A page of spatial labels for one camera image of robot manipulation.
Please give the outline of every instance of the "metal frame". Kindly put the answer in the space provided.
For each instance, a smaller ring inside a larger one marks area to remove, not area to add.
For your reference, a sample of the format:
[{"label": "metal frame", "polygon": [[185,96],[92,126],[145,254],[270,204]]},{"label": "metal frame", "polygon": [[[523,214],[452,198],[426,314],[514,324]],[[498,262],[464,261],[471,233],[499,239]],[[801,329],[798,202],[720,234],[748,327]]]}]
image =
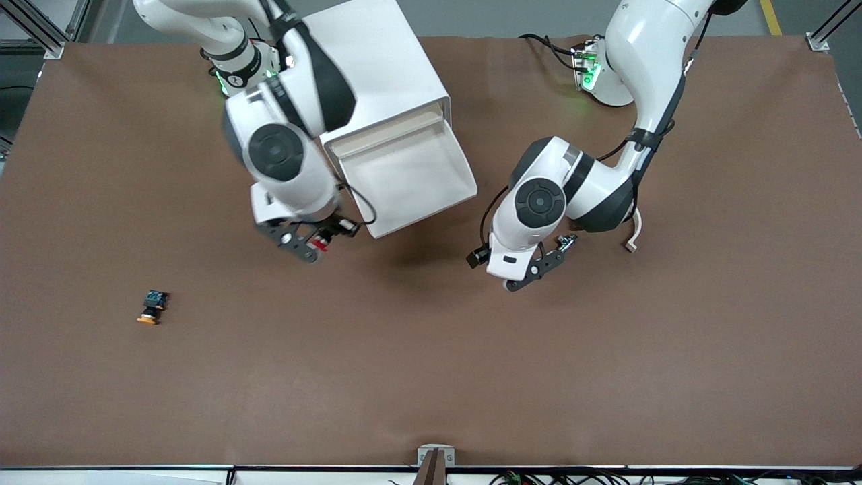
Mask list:
[{"label": "metal frame", "polygon": [[45,49],[46,59],[59,59],[63,55],[63,43],[71,39],[30,0],[0,0],[0,9]]},{"label": "metal frame", "polygon": [[805,38],[809,47],[815,52],[829,50],[827,39],[832,33],[862,7],[862,0],[846,0],[814,33],[808,32]]}]

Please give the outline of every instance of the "brown table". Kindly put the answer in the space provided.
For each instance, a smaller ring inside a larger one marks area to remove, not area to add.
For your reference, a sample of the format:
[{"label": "brown table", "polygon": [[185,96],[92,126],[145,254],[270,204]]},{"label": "brown table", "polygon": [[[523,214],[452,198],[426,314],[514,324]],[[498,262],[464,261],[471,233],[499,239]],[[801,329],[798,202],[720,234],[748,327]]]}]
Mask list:
[{"label": "brown table", "polygon": [[[0,186],[0,463],[853,465],[862,143],[799,37],[710,38],[629,227],[471,271],[526,146],[599,106],[523,40],[422,40],[479,195],[305,266],[253,229],[197,47],[68,45]],[[135,323],[150,288],[163,324]]]}]

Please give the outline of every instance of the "floor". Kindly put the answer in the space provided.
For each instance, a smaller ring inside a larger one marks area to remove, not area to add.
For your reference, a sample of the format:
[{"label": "floor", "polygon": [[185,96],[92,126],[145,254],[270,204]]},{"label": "floor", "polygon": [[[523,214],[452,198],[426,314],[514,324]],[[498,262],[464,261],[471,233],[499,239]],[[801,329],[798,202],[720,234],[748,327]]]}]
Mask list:
[{"label": "floor", "polygon": [[[343,0],[295,0],[291,5],[300,15],[309,15]],[[616,2],[608,0],[400,0],[404,14],[419,36],[459,35],[465,37],[514,37],[527,32],[567,36],[601,32],[612,16]],[[773,0],[779,24],[785,34],[799,35],[814,30],[837,9],[841,0]],[[92,42],[169,43],[187,42],[149,28],[135,13],[131,0],[93,2],[88,14]],[[768,35],[769,28],[760,2],[752,0],[736,14],[717,17],[711,35]],[[830,39],[831,54],[847,101],[862,112],[862,15],[851,18]],[[33,85],[41,68],[38,55],[0,55],[0,86]],[[15,140],[17,127],[29,100],[29,90],[0,91],[0,135]]]}]

